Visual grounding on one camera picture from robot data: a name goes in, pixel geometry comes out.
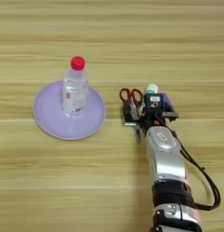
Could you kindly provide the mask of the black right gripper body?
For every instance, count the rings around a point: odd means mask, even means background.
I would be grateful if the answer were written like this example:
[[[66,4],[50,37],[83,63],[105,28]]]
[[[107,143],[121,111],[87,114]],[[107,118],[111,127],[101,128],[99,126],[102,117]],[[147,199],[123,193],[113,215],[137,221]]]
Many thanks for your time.
[[[165,106],[162,109],[159,108],[149,108],[147,109],[145,106],[141,106],[139,108],[139,115],[140,115],[140,125],[142,132],[147,134],[149,128],[153,126],[165,126],[166,121],[162,116],[162,113],[171,112],[170,106]]]

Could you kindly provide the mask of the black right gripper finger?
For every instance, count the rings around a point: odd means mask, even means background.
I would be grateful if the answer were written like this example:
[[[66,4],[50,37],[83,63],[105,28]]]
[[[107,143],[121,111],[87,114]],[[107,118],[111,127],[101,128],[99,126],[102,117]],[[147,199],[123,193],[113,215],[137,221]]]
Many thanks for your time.
[[[177,119],[177,118],[179,118],[179,114],[178,114],[177,112],[175,112],[175,111],[164,111],[164,112],[162,113],[162,117],[164,117],[164,118],[175,118],[175,119]]]
[[[123,118],[124,124],[129,126],[135,126],[140,122],[140,116],[138,115],[135,105],[125,102],[123,104]]]

